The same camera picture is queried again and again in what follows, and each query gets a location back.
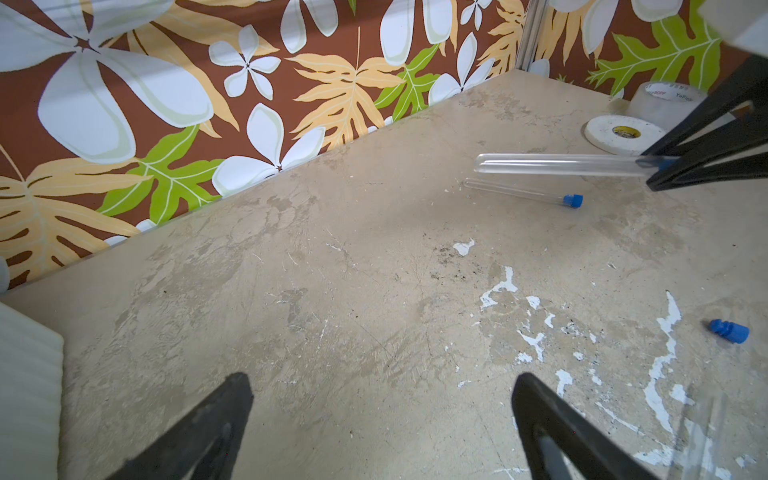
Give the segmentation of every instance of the green leaf print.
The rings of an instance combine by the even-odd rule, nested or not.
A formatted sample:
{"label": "green leaf print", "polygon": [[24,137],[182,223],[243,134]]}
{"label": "green leaf print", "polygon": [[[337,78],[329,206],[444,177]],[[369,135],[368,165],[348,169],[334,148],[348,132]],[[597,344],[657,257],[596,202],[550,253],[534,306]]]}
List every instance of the green leaf print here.
{"label": "green leaf print", "polygon": [[703,0],[690,1],[690,29],[679,15],[667,17],[650,24],[659,46],[649,48],[637,38],[614,34],[622,58],[618,61],[597,60],[597,71],[589,72],[587,81],[599,87],[613,78],[611,94],[615,95],[627,86],[632,77],[641,71],[655,70],[652,81],[676,81],[688,58],[694,65],[688,74],[688,84],[708,91],[720,74],[720,43],[722,38],[699,16],[697,9]]}
{"label": "green leaf print", "polygon": [[213,177],[223,159],[200,160],[183,167],[170,168],[173,162],[187,153],[199,130],[200,126],[195,125],[161,138],[145,158],[137,159],[138,167],[127,172],[151,175],[154,179],[130,188],[110,191],[98,211],[114,217],[133,210],[149,195],[155,181],[157,188],[152,193],[149,210],[150,220],[158,225],[173,217],[182,198],[187,201],[190,211],[216,200],[219,195],[209,194],[200,184]]}
{"label": "green leaf print", "polygon": [[411,63],[403,67],[403,70],[397,76],[404,78],[406,82],[382,90],[379,98],[374,102],[376,108],[388,107],[395,99],[398,99],[397,105],[395,105],[395,112],[392,114],[394,121],[405,117],[409,108],[411,109],[411,115],[427,108],[424,95],[429,94],[429,89],[435,83],[435,80],[438,79],[439,75],[428,73],[417,77],[416,74],[426,68],[432,57],[435,56],[438,48],[439,45],[433,45],[431,48],[421,50],[411,60]]}

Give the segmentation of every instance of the blue test tube cap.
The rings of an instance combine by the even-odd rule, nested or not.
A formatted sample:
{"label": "blue test tube cap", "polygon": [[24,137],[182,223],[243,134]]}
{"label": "blue test tube cap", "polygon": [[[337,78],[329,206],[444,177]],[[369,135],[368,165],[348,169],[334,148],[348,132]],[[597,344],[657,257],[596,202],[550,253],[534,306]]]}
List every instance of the blue test tube cap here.
{"label": "blue test tube cap", "polygon": [[566,207],[579,208],[583,202],[583,195],[566,195],[563,197],[563,205]]}
{"label": "blue test tube cap", "polygon": [[715,319],[710,322],[710,330],[717,335],[733,343],[744,343],[750,336],[750,328],[733,322],[724,322],[721,319]]}

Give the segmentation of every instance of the brown background pattern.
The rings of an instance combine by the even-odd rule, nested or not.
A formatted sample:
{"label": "brown background pattern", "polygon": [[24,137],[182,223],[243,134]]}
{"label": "brown background pattern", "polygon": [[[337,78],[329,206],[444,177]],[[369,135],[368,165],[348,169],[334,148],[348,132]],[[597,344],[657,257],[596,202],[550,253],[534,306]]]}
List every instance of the brown background pattern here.
{"label": "brown background pattern", "polygon": [[[2,0],[17,12],[32,18],[37,23],[52,31],[64,34],[43,12],[41,12],[31,0]],[[470,0],[456,0],[458,3],[458,16],[462,10],[471,4]],[[232,155],[244,155],[248,157],[260,158],[260,155],[253,148],[246,135],[247,118],[253,107],[262,102],[273,110],[280,113],[285,124],[285,140],[281,156],[285,154],[293,145],[294,134],[290,131],[298,125],[302,118],[321,101],[315,102],[297,102],[294,98],[307,92],[309,89],[318,85],[318,82],[304,78],[296,73],[296,68],[301,68],[297,63],[288,61],[295,55],[290,54],[284,47],[280,37],[280,21],[285,10],[287,0],[272,0],[271,2],[256,2],[245,8],[236,6],[209,6],[201,3],[191,2],[190,0],[177,0],[179,6],[207,15],[225,18],[241,26],[253,25],[258,35],[265,38],[270,44],[278,48],[277,52],[270,54],[281,59],[280,66],[272,73],[267,74],[267,78],[274,88],[272,101],[262,97],[254,87],[251,80],[245,93],[240,97],[230,98],[226,95],[223,88],[224,79],[237,71],[237,68],[220,67],[211,63],[208,55],[208,45],[198,44],[194,41],[182,38],[172,31],[155,24],[162,30],[176,45],[178,45],[189,59],[200,69],[202,69],[213,82],[216,89],[227,99],[230,110],[240,125],[240,131],[237,131],[232,125],[218,117],[213,117],[211,122],[214,129],[221,135],[221,138],[214,138],[206,135],[202,131],[197,134],[187,155],[174,163],[173,167],[180,167],[185,164],[198,160],[212,160],[217,158],[227,158]],[[301,9],[306,25],[307,43],[296,53],[314,53],[320,55],[340,55],[344,57],[351,65],[355,65],[358,56],[358,29],[359,29],[359,62],[371,57],[381,57],[382,48],[379,40],[379,30],[382,17],[390,5],[389,0],[359,0],[357,3],[356,15],[353,14],[348,0],[336,0],[336,9],[339,16],[339,27],[330,37],[323,36],[314,21],[306,5],[302,2]],[[445,57],[437,52],[435,57],[429,63],[429,66],[422,71],[425,73],[442,74],[449,73],[456,76],[456,54],[458,47],[461,46],[464,39],[470,32],[475,33],[478,42],[477,57],[499,39],[498,36],[489,35],[488,32],[500,25],[504,20],[498,15],[497,8],[499,3],[494,0],[488,8],[483,11],[482,28],[475,31],[474,22],[470,20],[466,25],[458,26],[458,44],[454,47],[450,40],[445,45]],[[687,18],[688,0],[683,3],[680,9],[680,15]],[[92,18],[85,15],[88,27],[91,27]],[[611,24],[611,29],[606,35],[604,47],[600,58],[607,60],[616,60],[621,57],[618,52],[616,42],[611,37],[611,33],[621,33],[640,38],[646,45],[655,45],[655,40],[651,34],[650,24],[638,19],[631,7],[629,0],[621,0],[618,9]],[[551,78],[556,78],[559,74],[565,75],[568,81],[574,81],[576,85],[586,88],[592,88],[587,82],[586,77],[590,70],[594,70],[594,59],[587,58],[581,48],[581,36],[577,38],[576,44],[571,51],[570,58],[566,65],[562,62],[562,44],[564,35],[558,43],[557,51],[550,58]],[[409,54],[411,61],[423,48],[430,47],[427,41],[422,16],[422,0],[415,2],[415,18],[413,28],[412,47]],[[128,50],[127,40],[123,36],[118,40],[113,48]],[[721,72],[720,78],[724,78],[746,57],[741,51],[734,48],[723,46],[721,54]],[[0,73],[0,94],[2,95],[2,104],[5,107],[3,115],[0,115],[0,144],[7,150],[10,157],[14,159],[23,175],[28,175],[36,166],[48,161],[59,158],[72,157],[72,153],[62,147],[51,135],[42,127],[38,120],[37,108],[38,102],[51,76],[67,60],[68,56],[58,55],[42,62],[32,68],[21,71]],[[684,68],[681,78],[687,77],[687,70],[690,69],[692,59]],[[125,114],[129,125],[131,126],[137,145],[137,157],[146,156],[147,152],[165,135],[177,133],[180,129],[166,124],[154,113],[152,113],[141,101],[139,101],[130,88],[112,71],[100,65],[102,78],[114,95],[115,100]],[[651,73],[638,74],[632,78],[627,86],[625,95],[630,98],[631,92],[637,86],[650,78]],[[611,88],[611,82],[608,81],[599,87],[599,91],[608,93]],[[366,89],[373,100],[377,99],[380,90],[372,88]],[[392,114],[395,103],[381,110],[384,118]],[[114,173],[123,173],[133,166],[116,170]],[[0,161],[0,175],[16,178],[17,175],[7,161]],[[211,182],[203,184],[211,193],[217,194]],[[131,211],[120,214],[117,218],[135,225],[141,220],[149,217],[149,205],[151,196],[147,196],[142,203]],[[86,207],[97,209],[101,206],[104,194],[84,194],[73,197],[59,197],[59,200],[74,202]],[[179,210],[176,216],[186,213],[188,210],[184,200],[181,200]],[[77,225],[98,238],[109,237],[109,233],[94,230],[83,225]],[[74,248],[81,257],[89,254],[88,251]],[[16,257],[7,259],[8,264],[23,261],[30,253],[21,253]],[[11,287],[17,286],[25,281],[25,275],[13,279]]]}

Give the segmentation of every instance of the clear tape roll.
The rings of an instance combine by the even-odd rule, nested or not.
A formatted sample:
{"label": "clear tape roll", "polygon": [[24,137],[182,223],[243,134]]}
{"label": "clear tape roll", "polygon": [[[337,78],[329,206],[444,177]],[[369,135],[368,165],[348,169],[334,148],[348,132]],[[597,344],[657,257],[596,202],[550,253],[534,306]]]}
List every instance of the clear tape roll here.
{"label": "clear tape roll", "polygon": [[624,115],[603,115],[587,122],[584,136],[595,147],[616,155],[640,155],[666,134],[660,127]]}
{"label": "clear tape roll", "polygon": [[647,81],[637,88],[627,115],[670,131],[694,111],[704,98],[707,98],[707,94],[690,85]]}

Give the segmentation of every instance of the blue cap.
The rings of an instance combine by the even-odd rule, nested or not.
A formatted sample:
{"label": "blue cap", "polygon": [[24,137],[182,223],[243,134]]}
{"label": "blue cap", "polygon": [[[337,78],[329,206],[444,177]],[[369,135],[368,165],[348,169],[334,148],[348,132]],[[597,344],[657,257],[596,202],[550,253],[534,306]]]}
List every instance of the blue cap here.
{"label": "blue cap", "polygon": [[717,335],[733,343],[744,343],[750,336],[750,329],[744,325],[733,322],[724,322],[721,319],[715,319],[710,322],[710,330]]}
{"label": "blue cap", "polygon": [[674,163],[675,163],[676,161],[677,161],[677,159],[676,159],[676,158],[671,158],[671,159],[668,159],[668,160],[662,161],[662,162],[659,164],[659,171],[662,171],[662,170],[666,170],[667,168],[669,168],[669,167],[671,167],[672,165],[674,165]]}
{"label": "blue cap", "polygon": [[563,205],[566,207],[579,208],[582,202],[584,202],[582,195],[566,195],[563,197]]}

